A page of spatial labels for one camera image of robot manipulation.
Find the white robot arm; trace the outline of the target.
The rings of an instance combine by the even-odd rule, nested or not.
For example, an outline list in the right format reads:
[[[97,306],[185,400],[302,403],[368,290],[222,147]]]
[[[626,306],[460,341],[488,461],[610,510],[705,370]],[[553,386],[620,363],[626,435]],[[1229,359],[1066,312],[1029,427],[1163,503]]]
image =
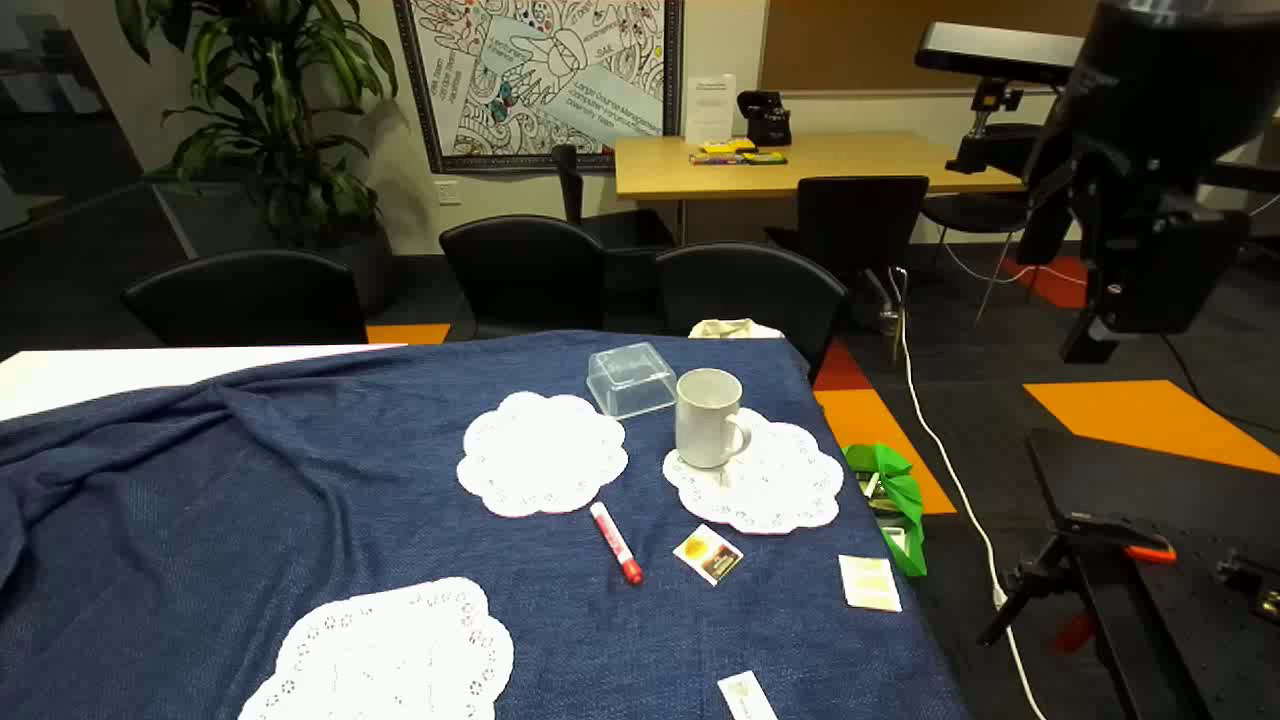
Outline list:
[[[1203,210],[1199,186],[1269,127],[1276,95],[1280,0],[1095,4],[1029,165],[1031,229],[1084,231],[1069,363],[1196,321],[1249,237],[1249,218]]]

